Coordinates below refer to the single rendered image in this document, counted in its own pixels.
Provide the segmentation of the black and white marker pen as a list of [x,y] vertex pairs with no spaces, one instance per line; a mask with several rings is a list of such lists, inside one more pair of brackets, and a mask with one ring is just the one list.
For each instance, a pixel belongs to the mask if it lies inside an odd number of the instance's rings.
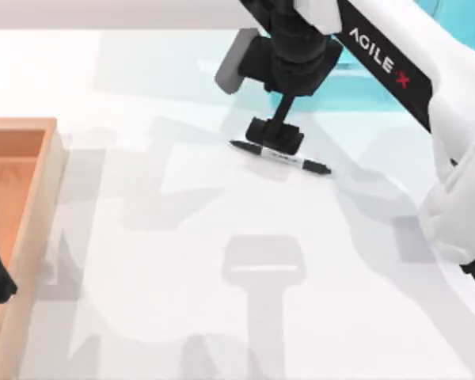
[[332,172],[332,170],[327,165],[318,161],[300,158],[295,155],[284,154],[277,150],[267,148],[266,146],[261,146],[241,140],[230,140],[230,145],[262,158],[272,159],[288,165],[296,166],[309,173],[314,173],[317,175],[329,175]]

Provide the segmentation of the shallow salmon-coloured box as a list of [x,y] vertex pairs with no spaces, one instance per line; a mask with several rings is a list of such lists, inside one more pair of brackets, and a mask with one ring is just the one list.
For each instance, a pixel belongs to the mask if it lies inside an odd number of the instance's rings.
[[0,380],[17,380],[67,153],[53,117],[0,117],[0,258],[17,293],[0,304]]

